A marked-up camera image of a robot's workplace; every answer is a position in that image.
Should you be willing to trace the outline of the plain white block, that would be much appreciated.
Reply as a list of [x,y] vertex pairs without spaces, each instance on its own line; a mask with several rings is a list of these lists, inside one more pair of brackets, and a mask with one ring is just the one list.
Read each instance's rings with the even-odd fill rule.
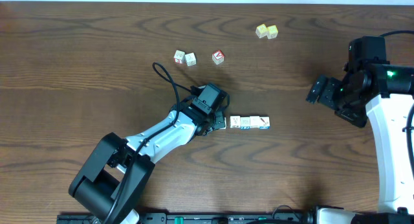
[[250,128],[251,129],[260,128],[260,126],[261,126],[260,116],[250,116]]

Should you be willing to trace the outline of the white block blue pencil picture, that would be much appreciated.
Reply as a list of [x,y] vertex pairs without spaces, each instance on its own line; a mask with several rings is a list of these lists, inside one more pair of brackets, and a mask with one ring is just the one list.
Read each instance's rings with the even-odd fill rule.
[[269,117],[260,117],[260,127],[259,129],[269,129],[270,128],[270,118]]

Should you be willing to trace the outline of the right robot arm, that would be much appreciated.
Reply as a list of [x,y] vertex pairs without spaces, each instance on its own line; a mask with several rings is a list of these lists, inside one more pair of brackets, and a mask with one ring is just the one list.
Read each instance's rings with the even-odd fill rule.
[[374,213],[318,207],[306,223],[413,222],[413,68],[367,64],[348,70],[343,80],[318,77],[306,100],[334,110],[363,128],[370,124],[379,174]]

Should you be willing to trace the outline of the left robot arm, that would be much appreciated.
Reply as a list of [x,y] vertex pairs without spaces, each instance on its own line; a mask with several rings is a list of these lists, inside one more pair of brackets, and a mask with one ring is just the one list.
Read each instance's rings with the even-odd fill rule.
[[196,136],[225,127],[224,107],[173,107],[142,133],[104,136],[69,187],[69,194],[102,223],[137,223],[136,204],[156,163]]

